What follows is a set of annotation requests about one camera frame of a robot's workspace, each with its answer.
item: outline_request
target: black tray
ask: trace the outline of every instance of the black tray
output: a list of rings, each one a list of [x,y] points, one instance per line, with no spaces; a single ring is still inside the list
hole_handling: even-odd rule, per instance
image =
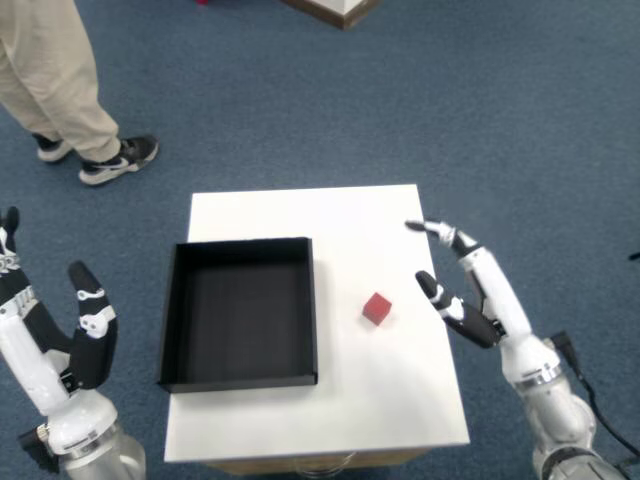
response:
[[[311,240],[176,245],[160,363],[174,393],[316,384]]]

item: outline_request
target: black sneaker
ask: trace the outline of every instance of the black sneaker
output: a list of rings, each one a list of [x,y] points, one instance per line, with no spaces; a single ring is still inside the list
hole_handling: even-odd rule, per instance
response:
[[[80,181],[87,185],[100,185],[127,172],[137,172],[153,160],[158,153],[158,140],[151,135],[127,138],[121,141],[120,152],[106,162],[82,161]]]
[[[38,158],[43,162],[59,162],[73,150],[73,147],[64,140],[52,142],[47,137],[43,137],[37,133],[33,134],[33,138],[38,142]]]

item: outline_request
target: leg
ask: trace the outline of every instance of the leg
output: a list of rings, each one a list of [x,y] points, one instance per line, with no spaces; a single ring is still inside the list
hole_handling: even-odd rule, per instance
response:
[[[120,150],[118,126],[98,103],[91,44],[73,0],[3,0],[0,36],[17,78],[85,159]]]
[[[29,91],[16,77],[9,58],[0,41],[0,103],[20,125],[31,133],[37,133],[51,141],[60,140],[51,121],[33,99]]]

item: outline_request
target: cable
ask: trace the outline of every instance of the cable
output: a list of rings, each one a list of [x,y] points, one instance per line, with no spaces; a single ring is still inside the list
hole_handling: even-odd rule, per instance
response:
[[[573,345],[571,344],[571,340],[566,332],[560,332],[551,337],[551,341],[557,350],[560,351],[562,356],[565,358],[571,369],[578,377],[578,380],[585,388],[587,393],[589,394],[589,405],[591,405],[591,409],[595,414],[596,418],[600,421],[602,426],[607,429],[607,431],[611,434],[613,438],[615,438],[618,442],[620,442],[627,450],[633,453],[636,457],[640,457],[640,450],[628,442],[622,435],[620,435],[609,423],[609,421],[604,417],[600,408],[598,408],[598,404],[596,403],[596,392],[591,384],[587,381],[582,370],[580,370],[580,365],[578,363],[578,357],[576,356],[576,352],[573,349]]]

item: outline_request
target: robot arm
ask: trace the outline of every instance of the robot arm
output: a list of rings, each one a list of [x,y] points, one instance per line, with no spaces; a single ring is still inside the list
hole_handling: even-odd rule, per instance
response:
[[[73,479],[145,477],[142,447],[124,435],[111,401],[95,388],[109,376],[118,325],[105,291],[82,262],[69,267],[79,320],[60,331],[20,268],[15,208],[0,217],[0,352],[47,422],[19,437],[41,468]]]
[[[16,208],[0,217],[0,349],[42,415],[77,388],[93,389],[109,375],[117,320],[104,290],[82,262],[69,267],[80,319],[73,339],[58,328],[20,267]]]
[[[416,274],[418,284],[447,325],[484,348],[499,345],[503,375],[522,398],[536,439],[533,463],[539,478],[623,478],[591,449],[593,412],[571,393],[555,350],[532,333],[491,252],[444,222],[429,219],[406,225],[427,232],[453,250],[479,293],[481,312],[448,293],[427,272]]]

